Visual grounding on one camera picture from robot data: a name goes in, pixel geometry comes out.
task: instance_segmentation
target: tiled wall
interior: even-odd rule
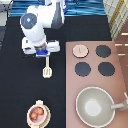
[[[112,39],[115,40],[128,19],[128,0],[104,0]]]

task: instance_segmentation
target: white bowl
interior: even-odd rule
[[[115,116],[112,97],[99,87],[87,87],[76,98],[76,111],[80,119],[91,127],[105,127]]]

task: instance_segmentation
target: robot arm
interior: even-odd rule
[[[64,12],[63,12],[63,2],[64,0],[51,0],[52,5],[50,6],[29,6],[27,12],[21,17],[20,24],[22,31],[26,37],[22,40],[22,49],[33,51],[26,52],[26,54],[32,54],[36,52],[35,47],[41,47],[46,44],[46,35],[43,28],[54,28],[59,29],[64,24]],[[57,47],[58,42],[52,42],[52,44],[47,45],[51,52],[56,50],[53,46]]]

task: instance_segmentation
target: black surface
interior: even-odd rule
[[[96,48],[96,54],[99,57],[106,58],[109,55],[111,55],[111,49],[108,46],[106,46],[106,45],[99,45]]]
[[[24,35],[19,21],[19,17],[8,19],[0,50],[0,127],[29,128],[27,111],[40,99],[52,114],[47,128],[66,128],[65,42],[110,41],[107,16],[66,17],[61,29],[45,29],[48,40],[59,40],[61,47],[60,52],[51,54],[53,76],[50,79],[42,77],[44,58],[20,57]]]
[[[112,76],[115,73],[115,68],[110,62],[100,63],[98,70],[103,76]]]
[[[86,62],[79,62],[75,65],[75,72],[78,76],[88,76],[91,71],[91,68]]]

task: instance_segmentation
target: bowl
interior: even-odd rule
[[[38,107],[41,107],[44,110],[44,114],[43,115],[38,115],[37,120],[31,120],[31,118],[30,118],[31,113],[32,112],[35,112]],[[46,110],[45,106],[43,106],[43,105],[33,105],[28,110],[27,120],[28,120],[29,124],[31,124],[31,125],[39,126],[42,123],[44,123],[44,121],[46,120],[46,118],[47,118],[47,110]]]
[[[112,97],[99,87],[87,87],[76,98],[76,112],[79,118],[88,126],[105,127],[115,116]]]

